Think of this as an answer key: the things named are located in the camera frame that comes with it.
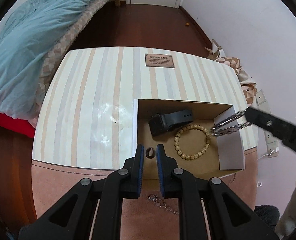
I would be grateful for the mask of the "brown label patch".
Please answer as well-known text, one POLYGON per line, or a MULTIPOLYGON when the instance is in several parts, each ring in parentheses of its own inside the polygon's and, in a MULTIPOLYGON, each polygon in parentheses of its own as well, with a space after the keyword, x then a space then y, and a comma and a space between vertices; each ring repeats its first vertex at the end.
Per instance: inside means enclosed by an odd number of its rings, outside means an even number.
POLYGON ((145 64, 147 67, 175 67, 172 56, 166 54, 145 54, 145 64))

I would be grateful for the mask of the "red bed sheet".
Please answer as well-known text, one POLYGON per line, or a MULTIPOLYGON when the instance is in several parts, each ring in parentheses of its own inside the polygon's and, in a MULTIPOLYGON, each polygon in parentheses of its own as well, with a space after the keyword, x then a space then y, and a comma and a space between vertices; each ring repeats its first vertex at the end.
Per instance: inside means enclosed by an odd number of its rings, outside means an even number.
POLYGON ((3 113, 0 113, 0 127, 26 135, 29 138, 33 138, 35 135, 35 128, 28 120, 14 119, 3 113))

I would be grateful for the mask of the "checkered mattress cover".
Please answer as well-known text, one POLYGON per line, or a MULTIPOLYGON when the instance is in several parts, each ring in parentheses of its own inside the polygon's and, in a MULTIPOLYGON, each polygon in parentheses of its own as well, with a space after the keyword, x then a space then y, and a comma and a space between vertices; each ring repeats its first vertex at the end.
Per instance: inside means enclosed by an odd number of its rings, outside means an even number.
POLYGON ((35 95, 34 107, 36 112, 40 112, 47 90, 68 49, 93 18, 94 14, 108 1, 92 1, 82 12, 78 20, 68 28, 65 34, 56 42, 55 46, 45 55, 35 95))

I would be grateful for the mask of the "blue duvet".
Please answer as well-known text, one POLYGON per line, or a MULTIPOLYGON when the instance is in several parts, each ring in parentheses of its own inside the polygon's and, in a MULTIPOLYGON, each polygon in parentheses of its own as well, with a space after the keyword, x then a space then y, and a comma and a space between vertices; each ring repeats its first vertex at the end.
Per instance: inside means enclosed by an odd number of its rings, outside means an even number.
POLYGON ((94 0, 28 0, 0 33, 0 113, 33 119, 45 55, 94 0))

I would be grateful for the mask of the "checkered beige blanket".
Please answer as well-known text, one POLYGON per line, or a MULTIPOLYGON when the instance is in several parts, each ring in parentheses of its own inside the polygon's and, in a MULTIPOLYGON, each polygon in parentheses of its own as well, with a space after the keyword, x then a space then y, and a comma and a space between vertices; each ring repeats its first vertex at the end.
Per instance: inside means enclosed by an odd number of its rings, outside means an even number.
POLYGON ((233 68, 246 98, 247 105, 253 105, 257 94, 256 83, 241 66, 240 59, 237 57, 227 57, 222 47, 214 39, 212 39, 211 44, 211 49, 205 47, 205 49, 209 52, 207 58, 233 68))

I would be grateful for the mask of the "black smart watch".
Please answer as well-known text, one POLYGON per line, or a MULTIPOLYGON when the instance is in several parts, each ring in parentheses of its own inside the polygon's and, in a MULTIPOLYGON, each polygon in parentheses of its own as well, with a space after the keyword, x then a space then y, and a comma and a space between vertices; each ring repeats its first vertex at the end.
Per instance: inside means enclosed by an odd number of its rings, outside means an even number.
POLYGON ((193 113, 189 109, 172 112, 169 114, 155 114, 149 120, 151 135, 157 137, 175 129, 181 128, 192 123, 194 120, 193 113))

